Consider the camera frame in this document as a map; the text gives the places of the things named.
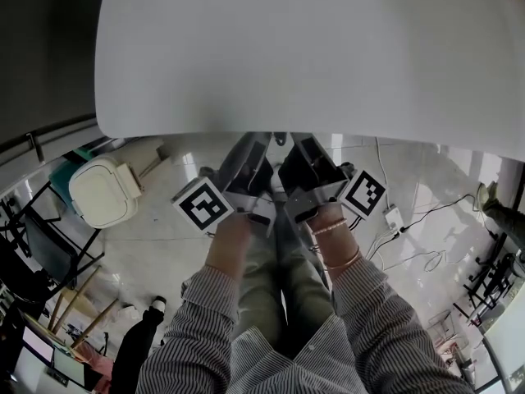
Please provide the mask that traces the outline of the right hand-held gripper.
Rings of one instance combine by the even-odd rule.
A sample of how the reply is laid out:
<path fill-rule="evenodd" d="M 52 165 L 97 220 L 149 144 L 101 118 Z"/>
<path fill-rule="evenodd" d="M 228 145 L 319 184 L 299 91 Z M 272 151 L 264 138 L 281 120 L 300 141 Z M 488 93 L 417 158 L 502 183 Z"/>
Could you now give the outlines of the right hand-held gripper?
<path fill-rule="evenodd" d="M 386 194 L 386 188 L 370 173 L 356 170 L 351 178 L 336 166 L 313 135 L 301 141 L 305 156 L 294 145 L 278 170 L 288 217 L 296 223 L 315 218 L 320 207 L 340 203 L 366 221 Z M 316 188 L 319 181 L 334 181 Z"/>

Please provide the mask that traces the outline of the person's left hand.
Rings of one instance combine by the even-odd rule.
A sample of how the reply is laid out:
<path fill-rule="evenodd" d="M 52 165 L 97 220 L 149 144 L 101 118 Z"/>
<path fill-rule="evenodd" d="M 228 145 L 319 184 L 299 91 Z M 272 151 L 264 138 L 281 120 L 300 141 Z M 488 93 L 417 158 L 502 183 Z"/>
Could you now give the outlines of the person's left hand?
<path fill-rule="evenodd" d="M 233 213 L 218 224 L 208 253 L 210 259 L 239 259 L 248 249 L 250 223 L 244 214 Z"/>

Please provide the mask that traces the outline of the person's right hand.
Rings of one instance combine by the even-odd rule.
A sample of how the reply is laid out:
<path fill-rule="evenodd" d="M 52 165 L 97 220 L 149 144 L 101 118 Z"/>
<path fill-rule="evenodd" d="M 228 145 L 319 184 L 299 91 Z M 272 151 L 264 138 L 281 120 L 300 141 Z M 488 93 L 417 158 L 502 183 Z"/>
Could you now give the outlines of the person's right hand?
<path fill-rule="evenodd" d="M 325 204 L 318 209 L 313 218 L 307 220 L 315 236 L 344 226 L 346 223 L 347 220 L 340 204 Z"/>

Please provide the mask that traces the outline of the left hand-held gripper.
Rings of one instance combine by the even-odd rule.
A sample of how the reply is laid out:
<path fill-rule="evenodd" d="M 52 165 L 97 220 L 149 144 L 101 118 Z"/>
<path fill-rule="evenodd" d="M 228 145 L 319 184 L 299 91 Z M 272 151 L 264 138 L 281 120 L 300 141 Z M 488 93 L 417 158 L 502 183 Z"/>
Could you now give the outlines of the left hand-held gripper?
<path fill-rule="evenodd" d="M 176 211 L 200 233 L 213 236 L 219 223 L 238 213 L 266 236 L 271 234 L 276 208 L 269 194 L 262 192 L 269 188 L 273 170 L 267 145 L 255 140 L 255 134 L 244 134 L 226 155 L 221 165 L 222 192 L 208 177 L 196 177 L 171 199 Z"/>

